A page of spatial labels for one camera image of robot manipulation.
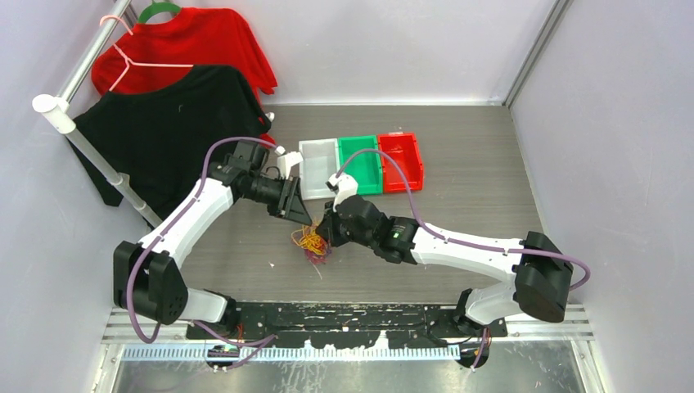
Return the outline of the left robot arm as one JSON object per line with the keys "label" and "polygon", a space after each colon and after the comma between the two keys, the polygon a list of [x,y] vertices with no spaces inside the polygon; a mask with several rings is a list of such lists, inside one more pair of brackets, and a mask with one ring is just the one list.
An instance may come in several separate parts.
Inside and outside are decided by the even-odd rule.
{"label": "left robot arm", "polygon": [[206,322],[217,337],[233,335],[239,325],[236,302],[184,282],[181,268],[210,225],[240,199],[264,205],[272,217],[309,225],[300,178],[290,174],[302,162],[256,141],[237,142],[222,161],[207,157],[203,178],[155,229],[136,243],[121,242],[114,252],[114,303],[163,325],[178,320]]}

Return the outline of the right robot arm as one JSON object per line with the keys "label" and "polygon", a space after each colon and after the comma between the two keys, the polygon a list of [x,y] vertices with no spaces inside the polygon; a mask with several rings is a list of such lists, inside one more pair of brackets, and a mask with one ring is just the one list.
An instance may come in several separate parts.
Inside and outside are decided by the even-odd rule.
{"label": "right robot arm", "polygon": [[542,233],[528,232],[524,239],[454,233],[388,216],[361,196],[326,203],[316,232],[332,247],[356,243],[390,263],[437,264],[497,279],[493,286],[462,291],[452,322],[464,336],[515,314],[547,323],[565,319],[573,267]]}

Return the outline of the white plastic bin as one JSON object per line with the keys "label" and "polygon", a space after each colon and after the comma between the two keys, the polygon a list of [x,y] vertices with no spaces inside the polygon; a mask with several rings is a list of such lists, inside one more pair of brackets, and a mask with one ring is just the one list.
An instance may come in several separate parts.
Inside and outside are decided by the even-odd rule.
{"label": "white plastic bin", "polygon": [[299,141],[300,187],[305,200],[332,199],[335,195],[326,185],[340,167],[337,138]]}

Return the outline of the green plastic bin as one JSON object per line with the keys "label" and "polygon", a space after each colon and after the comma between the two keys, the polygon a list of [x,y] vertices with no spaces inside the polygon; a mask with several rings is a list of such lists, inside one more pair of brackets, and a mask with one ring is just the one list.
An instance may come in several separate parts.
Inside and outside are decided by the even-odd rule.
{"label": "green plastic bin", "polygon": [[[338,139],[340,163],[343,165],[355,152],[363,149],[377,149],[376,135],[344,137]],[[355,157],[345,172],[358,183],[359,195],[380,195],[383,193],[383,172],[381,156],[366,152]]]}

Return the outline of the red plastic bin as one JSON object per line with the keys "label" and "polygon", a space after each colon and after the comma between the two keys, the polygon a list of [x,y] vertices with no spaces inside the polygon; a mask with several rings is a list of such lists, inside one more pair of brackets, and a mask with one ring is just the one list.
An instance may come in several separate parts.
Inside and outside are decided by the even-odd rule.
{"label": "red plastic bin", "polygon": [[[382,133],[376,140],[381,151],[390,156],[405,175],[412,191],[423,189],[425,170],[415,133]],[[405,182],[397,169],[381,158],[384,193],[405,192]]]}

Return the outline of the black t-shirt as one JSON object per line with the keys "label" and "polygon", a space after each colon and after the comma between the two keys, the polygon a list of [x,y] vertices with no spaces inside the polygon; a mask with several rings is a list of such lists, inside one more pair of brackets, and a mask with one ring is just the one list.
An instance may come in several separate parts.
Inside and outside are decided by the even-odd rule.
{"label": "black t-shirt", "polygon": [[271,129],[246,78],[227,65],[195,66],[150,93],[106,93],[74,122],[161,219],[191,192],[212,144]]}

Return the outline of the red t-shirt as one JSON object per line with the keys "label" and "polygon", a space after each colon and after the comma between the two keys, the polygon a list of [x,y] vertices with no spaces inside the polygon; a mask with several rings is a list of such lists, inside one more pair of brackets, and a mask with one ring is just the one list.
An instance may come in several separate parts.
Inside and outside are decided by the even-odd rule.
{"label": "red t-shirt", "polygon": [[[240,71],[259,102],[277,86],[273,69],[249,24],[230,8],[184,7],[173,19],[136,24],[134,36],[124,33],[115,43],[134,61],[195,66],[231,66]],[[92,84],[100,93],[142,94],[165,88],[192,68],[132,66],[114,92],[109,87],[124,69],[124,61],[111,46],[92,66]]]}

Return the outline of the pink hanger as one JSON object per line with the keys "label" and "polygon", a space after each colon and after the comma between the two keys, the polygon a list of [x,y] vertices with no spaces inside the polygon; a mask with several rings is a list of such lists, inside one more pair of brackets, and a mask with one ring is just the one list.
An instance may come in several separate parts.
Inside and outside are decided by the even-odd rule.
{"label": "pink hanger", "polygon": [[[105,15],[103,16],[100,21],[99,25],[104,25],[107,21],[116,21],[120,23],[126,30],[126,33],[130,36],[134,36],[133,29],[126,24],[124,19],[120,16],[116,15]],[[124,61],[124,69],[120,73],[120,75],[115,79],[113,84],[109,87],[110,92],[114,92],[115,88],[118,86],[120,81],[125,77],[125,75],[129,72],[132,66],[140,66],[140,67],[148,67],[148,68],[170,68],[170,69],[183,69],[183,68],[192,68],[193,65],[191,64],[166,64],[166,63],[147,63],[147,62],[140,62],[140,61],[134,61],[130,56],[128,56],[122,48],[120,48],[116,43],[112,45],[112,47],[120,54]]]}

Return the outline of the green hanger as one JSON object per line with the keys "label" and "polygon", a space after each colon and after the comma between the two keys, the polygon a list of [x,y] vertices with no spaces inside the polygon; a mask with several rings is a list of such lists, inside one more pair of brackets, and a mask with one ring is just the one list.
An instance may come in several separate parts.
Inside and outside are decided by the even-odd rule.
{"label": "green hanger", "polygon": [[152,17],[162,13],[173,13],[177,15],[181,11],[181,7],[168,1],[151,1],[146,6],[137,18],[138,24],[146,24]]}

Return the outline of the white clothes rack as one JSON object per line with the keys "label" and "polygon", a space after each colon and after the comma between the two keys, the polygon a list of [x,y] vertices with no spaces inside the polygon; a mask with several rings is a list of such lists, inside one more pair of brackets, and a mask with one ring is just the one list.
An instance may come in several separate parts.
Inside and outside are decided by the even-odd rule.
{"label": "white clothes rack", "polygon": [[128,0],[114,1],[110,10],[106,13],[107,21],[101,23],[92,36],[91,41],[77,60],[73,70],[68,74],[67,80],[56,95],[39,94],[32,100],[32,107],[39,113],[58,133],[67,138],[88,161],[94,165],[98,172],[105,177],[107,182],[131,204],[131,206],[152,226],[161,224],[160,219],[153,209],[131,188],[129,179],[117,172],[112,165],[100,154],[97,149],[80,133],[76,123],[67,114],[74,95],[78,92],[84,80],[89,75],[92,65],[107,40],[113,34],[116,25],[131,8]]}

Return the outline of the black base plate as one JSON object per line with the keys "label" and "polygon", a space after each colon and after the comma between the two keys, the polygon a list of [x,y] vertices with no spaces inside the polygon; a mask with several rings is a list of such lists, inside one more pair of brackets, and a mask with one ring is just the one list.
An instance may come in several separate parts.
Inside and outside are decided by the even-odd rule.
{"label": "black base plate", "polygon": [[275,348],[337,350],[376,346],[437,348],[472,344],[482,331],[462,323],[454,305],[396,303],[238,302],[229,322],[190,326],[188,339],[252,342],[271,337]]}

